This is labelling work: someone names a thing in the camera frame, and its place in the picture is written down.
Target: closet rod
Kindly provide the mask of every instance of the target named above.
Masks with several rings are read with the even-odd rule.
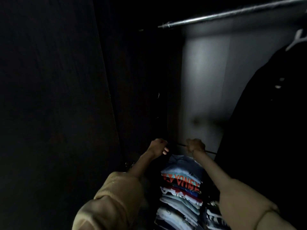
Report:
[[[269,2],[269,3],[266,3],[266,4],[244,7],[242,9],[236,9],[236,10],[221,12],[221,13],[218,13],[218,14],[211,14],[211,15],[206,15],[206,16],[197,17],[197,18],[190,18],[190,19],[186,19],[186,20],[182,20],[182,21],[178,21],[178,22],[168,22],[168,23],[165,23],[161,26],[158,26],[158,28],[171,28],[171,27],[183,26],[183,25],[192,24],[192,23],[198,23],[198,22],[210,21],[210,20],[215,20],[215,19],[233,17],[233,16],[236,16],[236,15],[248,14],[248,13],[253,13],[253,12],[261,11],[261,10],[274,9],[276,7],[283,7],[283,6],[293,5],[293,4],[299,4],[299,3],[304,2],[304,1],[307,1],[307,0],[274,1],[274,2]]]

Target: left arm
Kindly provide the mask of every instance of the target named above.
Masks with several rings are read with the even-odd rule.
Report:
[[[72,230],[128,229],[143,200],[139,178],[152,160],[166,154],[166,144],[163,139],[153,140],[128,173],[111,173],[94,199],[79,210]]]

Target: white hanger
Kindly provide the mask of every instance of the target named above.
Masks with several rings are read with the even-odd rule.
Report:
[[[303,29],[299,29],[298,31],[296,31],[295,36],[294,36],[294,40],[289,46],[287,46],[286,51],[289,51],[295,44],[297,44],[299,42],[307,41],[307,36],[304,37],[304,38],[301,38],[302,33],[303,33]]]

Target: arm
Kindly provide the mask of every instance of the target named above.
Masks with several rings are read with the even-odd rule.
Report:
[[[187,150],[220,191],[220,211],[232,230],[295,230],[278,214],[276,204],[246,184],[232,179],[206,153],[200,139],[187,139]]]
[[[128,173],[111,173],[94,199],[78,211],[72,230],[128,229],[143,200],[139,178],[152,160],[169,151],[166,144],[155,139]]]

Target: beige sleeve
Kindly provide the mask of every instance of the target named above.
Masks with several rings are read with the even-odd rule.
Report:
[[[142,200],[142,186],[136,177],[113,172],[94,199],[78,211],[72,230],[128,229]]]
[[[286,222],[276,204],[236,179],[220,190],[220,211],[232,230],[279,229]],[[286,223],[283,229],[295,229]]]

